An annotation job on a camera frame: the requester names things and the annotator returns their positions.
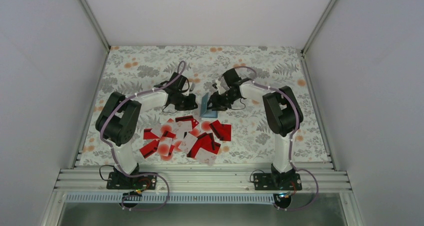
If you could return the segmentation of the blue leather card holder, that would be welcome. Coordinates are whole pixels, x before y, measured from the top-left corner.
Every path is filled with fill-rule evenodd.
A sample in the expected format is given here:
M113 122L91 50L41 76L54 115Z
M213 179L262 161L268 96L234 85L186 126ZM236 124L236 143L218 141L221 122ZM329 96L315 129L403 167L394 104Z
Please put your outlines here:
M211 109L208 109L208 101L209 101L209 93L207 92L201 98L199 115L203 119L217 119L218 118L218 112L211 110Z

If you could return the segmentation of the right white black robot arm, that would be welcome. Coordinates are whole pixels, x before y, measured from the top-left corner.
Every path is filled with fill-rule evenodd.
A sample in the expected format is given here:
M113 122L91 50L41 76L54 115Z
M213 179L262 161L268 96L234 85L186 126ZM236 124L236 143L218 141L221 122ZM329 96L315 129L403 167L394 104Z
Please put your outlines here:
M292 89L289 86L274 88L251 78L241 78L234 68L227 70L220 78L224 79L227 87L222 87L220 79L213 82L215 91L208 99L208 109L226 111L239 99L263 103L267 125L275 135L270 181L274 188L284 189L297 171L292 160L293 141L304 119Z

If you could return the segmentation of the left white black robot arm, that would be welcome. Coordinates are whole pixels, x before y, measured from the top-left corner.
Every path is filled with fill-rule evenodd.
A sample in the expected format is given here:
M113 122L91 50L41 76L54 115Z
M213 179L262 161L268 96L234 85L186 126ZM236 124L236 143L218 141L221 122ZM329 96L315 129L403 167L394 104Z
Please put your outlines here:
M109 96L95 128L100 140L110 147L114 167L121 173L119 182L124 187L131 189L139 183L138 163L132 147L126 144L135 134L140 113L168 105L174 105L177 111L197 109L196 96L190 90L187 77L174 72L168 81L154 85L152 89L131 96L120 92Z

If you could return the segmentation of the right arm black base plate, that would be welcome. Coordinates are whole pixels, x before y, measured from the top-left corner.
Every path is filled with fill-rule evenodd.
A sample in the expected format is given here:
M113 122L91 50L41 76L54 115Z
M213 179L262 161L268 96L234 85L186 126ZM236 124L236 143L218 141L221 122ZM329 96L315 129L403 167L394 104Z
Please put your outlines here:
M301 191L303 189L298 173L283 176L272 173L254 173L252 181L256 191Z

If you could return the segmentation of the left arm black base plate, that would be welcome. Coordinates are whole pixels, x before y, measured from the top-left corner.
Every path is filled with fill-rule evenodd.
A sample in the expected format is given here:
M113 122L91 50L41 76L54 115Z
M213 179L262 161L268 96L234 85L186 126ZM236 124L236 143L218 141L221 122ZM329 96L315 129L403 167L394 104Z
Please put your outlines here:
M117 171L109 173L106 188L108 190L154 190L156 182L155 175L127 177Z

